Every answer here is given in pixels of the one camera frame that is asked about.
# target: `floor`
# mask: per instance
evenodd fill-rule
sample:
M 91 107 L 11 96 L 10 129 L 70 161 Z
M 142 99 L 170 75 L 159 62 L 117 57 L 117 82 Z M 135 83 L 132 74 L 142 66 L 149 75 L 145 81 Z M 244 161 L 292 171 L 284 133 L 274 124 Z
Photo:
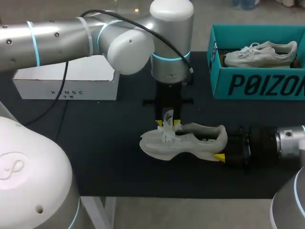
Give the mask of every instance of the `floor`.
M 68 19 L 89 9 L 108 9 L 135 19 L 152 0 L 10 0 L 0 7 L 3 24 Z M 192 51 L 205 51 L 213 23 L 300 24 L 305 9 L 261 0 L 253 11 L 230 7 L 231 0 L 192 0 Z M 271 200 L 118 198 L 115 229 L 270 229 Z

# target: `sneaker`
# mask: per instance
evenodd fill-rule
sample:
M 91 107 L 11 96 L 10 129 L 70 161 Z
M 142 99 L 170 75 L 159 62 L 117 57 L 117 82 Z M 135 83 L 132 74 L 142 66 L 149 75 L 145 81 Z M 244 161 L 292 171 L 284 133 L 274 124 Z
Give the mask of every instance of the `sneaker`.
M 226 54 L 224 63 L 227 67 L 236 68 L 290 68 L 296 56 L 296 49 L 296 42 L 253 43 L 250 47 Z
M 221 152 L 228 140 L 223 125 L 207 127 L 195 123 L 173 126 L 173 110 L 164 115 L 163 127 L 141 136 L 141 149 L 154 158 L 171 160 L 179 153 L 189 152 L 209 161 L 219 161 L 214 154 Z

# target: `robotic arm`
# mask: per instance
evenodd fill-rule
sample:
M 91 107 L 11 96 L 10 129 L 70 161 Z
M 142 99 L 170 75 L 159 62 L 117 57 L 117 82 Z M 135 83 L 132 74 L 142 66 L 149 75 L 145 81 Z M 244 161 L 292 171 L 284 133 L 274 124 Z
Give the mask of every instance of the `robotic arm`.
M 114 70 L 129 75 L 150 58 L 152 76 L 177 83 L 188 67 L 161 40 L 114 16 L 95 13 L 68 21 L 49 21 L 0 27 L 0 71 L 36 67 L 92 55 L 104 55 Z M 193 5 L 189 0 L 155 0 L 150 15 L 139 24 L 157 32 L 189 58 Z

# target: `black table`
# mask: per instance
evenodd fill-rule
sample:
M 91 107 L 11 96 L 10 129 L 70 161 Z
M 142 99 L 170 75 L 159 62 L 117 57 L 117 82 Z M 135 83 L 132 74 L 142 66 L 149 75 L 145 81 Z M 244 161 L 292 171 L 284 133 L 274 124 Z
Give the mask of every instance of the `black table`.
M 194 104 L 183 105 L 182 124 L 223 124 L 228 131 L 240 125 L 304 124 L 305 102 L 215 100 L 206 52 L 192 52 L 191 63 L 194 85 L 183 88 L 183 97 L 193 98 Z M 148 63 L 135 75 L 121 76 L 117 101 L 59 101 L 31 128 L 63 148 L 82 196 L 272 198 L 297 171 L 297 166 L 279 164 L 245 172 L 188 153 L 168 162 L 149 157 L 139 147 L 140 135 L 157 124 L 153 107 L 143 107 L 142 101 L 154 93 Z M 0 100 L 20 120 L 40 114 L 51 102 L 6 98 L 4 92 Z

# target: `white cardboard box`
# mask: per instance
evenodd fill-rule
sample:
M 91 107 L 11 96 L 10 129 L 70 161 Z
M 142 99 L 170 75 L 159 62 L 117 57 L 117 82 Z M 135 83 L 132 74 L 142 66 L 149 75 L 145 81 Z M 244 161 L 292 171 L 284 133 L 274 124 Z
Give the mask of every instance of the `white cardboard box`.
M 18 70 L 13 81 L 22 99 L 55 99 L 61 87 L 65 63 Z M 116 100 L 119 73 L 103 56 L 70 61 L 63 100 Z

